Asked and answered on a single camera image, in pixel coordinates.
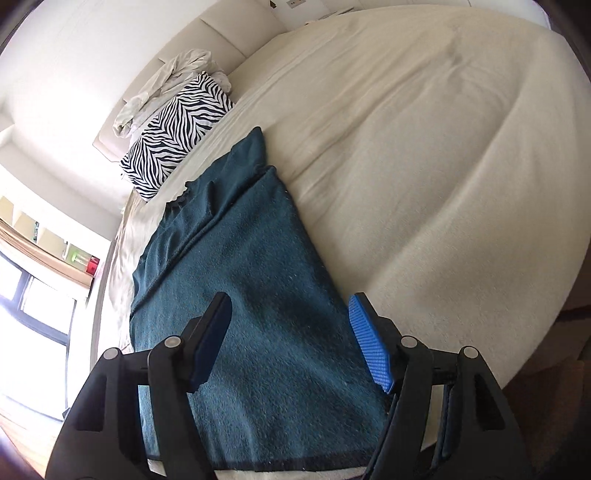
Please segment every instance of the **crumpled white cloth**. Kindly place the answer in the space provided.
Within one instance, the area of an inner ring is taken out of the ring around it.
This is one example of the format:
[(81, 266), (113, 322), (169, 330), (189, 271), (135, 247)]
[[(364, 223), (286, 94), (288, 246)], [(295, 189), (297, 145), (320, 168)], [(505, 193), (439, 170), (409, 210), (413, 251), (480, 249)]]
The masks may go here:
[(228, 77), (212, 59), (210, 51), (198, 48), (186, 50), (162, 65), (139, 93), (121, 109), (113, 124), (115, 135), (121, 138), (130, 137), (154, 112), (201, 72), (207, 72), (224, 93), (232, 90)]

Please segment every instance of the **window frame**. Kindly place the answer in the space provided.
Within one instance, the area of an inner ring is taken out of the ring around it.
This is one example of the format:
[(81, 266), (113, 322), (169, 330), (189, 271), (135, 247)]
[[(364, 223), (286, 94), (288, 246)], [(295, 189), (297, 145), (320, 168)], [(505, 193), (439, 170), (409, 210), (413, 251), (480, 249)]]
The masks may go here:
[[(36, 318), (31, 317), (30, 315), (23, 312), (22, 307), (23, 307), (23, 304), (25, 301), (25, 296), (27, 294), (28, 286), (31, 284), (32, 280), (36, 277), (31, 275), (27, 270), (22, 268), (20, 265), (16, 264), (12, 260), (10, 260), (10, 258), (8, 258), (6, 255), (4, 255), (2, 252), (0, 252), (0, 257), (2, 257), (4, 260), (8, 261), (11, 265), (13, 265), (17, 269), (19, 269), (21, 272), (21, 278), (18, 281), (17, 289), (16, 289), (16, 292), (14, 293), (13, 298), (6, 299), (5, 297), (0, 296), (0, 306), (2, 306), (8, 312), (8, 314), (13, 319), (15, 319), (17, 322), (19, 322), (20, 324), (33, 330), (34, 332), (37, 332), (39, 335), (43, 335), (44, 337), (48, 338), (49, 340), (52, 340), (52, 341), (59, 343), (60, 345), (63, 345), (66, 347), (66, 362), (65, 362), (65, 366), (64, 366), (64, 368), (65, 368), (65, 370), (64, 370), (64, 389), (65, 389), (65, 391), (64, 391), (65, 392), (64, 411), (65, 411), (65, 410), (67, 410), (67, 407), (68, 407), (68, 395), (67, 395), (67, 393), (68, 393), (68, 380), (67, 380), (68, 375), (67, 375), (67, 373), (68, 372), (67, 372), (67, 370), (68, 370), (68, 357), (70, 354), (70, 334), (72, 332), (72, 321), (74, 319), (74, 313), (76, 312), (77, 300), (73, 299), (74, 300), (74, 307), (72, 308), (72, 316), (70, 318), (70, 326), (68, 328), (68, 333), (63, 333), (53, 327), (50, 327), (49, 325), (46, 325), (43, 322), (40, 322)], [(16, 401), (18, 404), (22, 405), (23, 407), (25, 407), (29, 410), (32, 410), (26, 404), (21, 404), (20, 402), (18, 402), (17, 400), (14, 400), (14, 399), (11, 399), (11, 400)], [(37, 413), (39, 413), (41, 415), (48, 416), (42, 412), (37, 412)]]

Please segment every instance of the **white wall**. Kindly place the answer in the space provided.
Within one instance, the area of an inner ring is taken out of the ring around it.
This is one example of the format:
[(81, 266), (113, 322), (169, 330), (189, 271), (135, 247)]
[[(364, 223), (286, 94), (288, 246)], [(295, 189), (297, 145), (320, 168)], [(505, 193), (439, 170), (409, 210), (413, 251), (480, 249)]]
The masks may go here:
[(45, 0), (0, 56), (16, 145), (87, 199), (87, 212), (119, 215), (131, 188), (92, 147), (105, 118), (158, 50), (214, 2)]
[(55, 178), (14, 143), (0, 148), (0, 192), (46, 228), (94, 255), (105, 255), (120, 218)]

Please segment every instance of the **wrinkled fabric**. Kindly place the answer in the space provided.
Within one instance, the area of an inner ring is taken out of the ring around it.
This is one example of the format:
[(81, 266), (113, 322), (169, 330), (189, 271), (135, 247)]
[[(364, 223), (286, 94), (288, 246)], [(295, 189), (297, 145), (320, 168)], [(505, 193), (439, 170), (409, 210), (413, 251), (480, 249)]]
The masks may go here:
[(230, 80), (234, 109), (149, 204), (130, 199), (105, 346), (129, 344), (132, 273), (166, 203), (260, 125), (343, 299), (364, 291), (430, 348), (477, 347), (505, 385), (589, 244), (591, 85), (566, 40), (484, 9), (371, 9), (273, 39)]
[(122, 138), (133, 135), (201, 72), (208, 73), (224, 93), (232, 90), (228, 77), (212, 59), (210, 51), (196, 48), (184, 51), (162, 65), (121, 109), (113, 124), (115, 135)]

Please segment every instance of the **blue gripper pad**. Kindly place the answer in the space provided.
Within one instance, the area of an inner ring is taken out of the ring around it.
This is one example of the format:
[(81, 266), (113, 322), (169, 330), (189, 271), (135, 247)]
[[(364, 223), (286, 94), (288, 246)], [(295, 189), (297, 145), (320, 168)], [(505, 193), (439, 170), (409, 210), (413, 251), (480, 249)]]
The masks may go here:
[(357, 295), (353, 295), (349, 300), (349, 321), (374, 382), (389, 394), (394, 387), (390, 357), (372, 323), (371, 315), (365, 310)]

